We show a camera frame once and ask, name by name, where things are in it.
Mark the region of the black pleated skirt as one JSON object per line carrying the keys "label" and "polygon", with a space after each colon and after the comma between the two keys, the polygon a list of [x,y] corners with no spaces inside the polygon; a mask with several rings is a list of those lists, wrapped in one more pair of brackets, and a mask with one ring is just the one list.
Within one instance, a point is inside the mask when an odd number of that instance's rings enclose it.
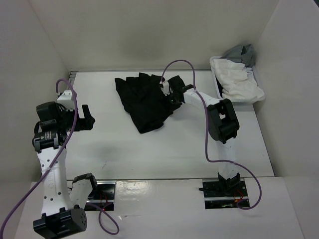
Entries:
{"label": "black pleated skirt", "polygon": [[160,76],[139,73],[137,77],[115,78],[124,110],[140,134],[161,128],[173,110],[160,89]]}

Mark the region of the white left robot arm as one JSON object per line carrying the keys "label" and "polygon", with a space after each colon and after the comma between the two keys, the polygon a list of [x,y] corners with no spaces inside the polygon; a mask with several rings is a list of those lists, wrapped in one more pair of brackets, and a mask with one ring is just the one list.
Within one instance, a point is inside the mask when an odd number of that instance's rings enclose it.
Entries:
{"label": "white left robot arm", "polygon": [[83,105],[82,109],[83,119],[56,102],[36,107],[39,122],[34,129],[32,144],[44,176],[44,193],[41,218],[33,221],[33,229],[45,239],[61,239],[85,231],[87,199],[99,194],[99,186],[91,173],[75,177],[71,188],[67,184],[65,142],[72,128],[75,131],[91,130],[95,122],[88,106]]}

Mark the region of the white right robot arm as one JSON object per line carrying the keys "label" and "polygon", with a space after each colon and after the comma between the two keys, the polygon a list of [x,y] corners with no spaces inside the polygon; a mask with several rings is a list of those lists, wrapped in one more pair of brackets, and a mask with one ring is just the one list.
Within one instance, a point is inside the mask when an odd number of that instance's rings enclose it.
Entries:
{"label": "white right robot arm", "polygon": [[[180,77],[173,77],[159,84],[168,101],[175,108],[182,104],[192,105],[205,113],[205,157],[208,162],[219,163],[218,190],[224,196],[235,191],[240,182],[236,169],[234,142],[239,121],[230,100],[220,100],[198,91],[193,85],[185,85]],[[217,145],[218,158],[208,157],[208,138]]]}

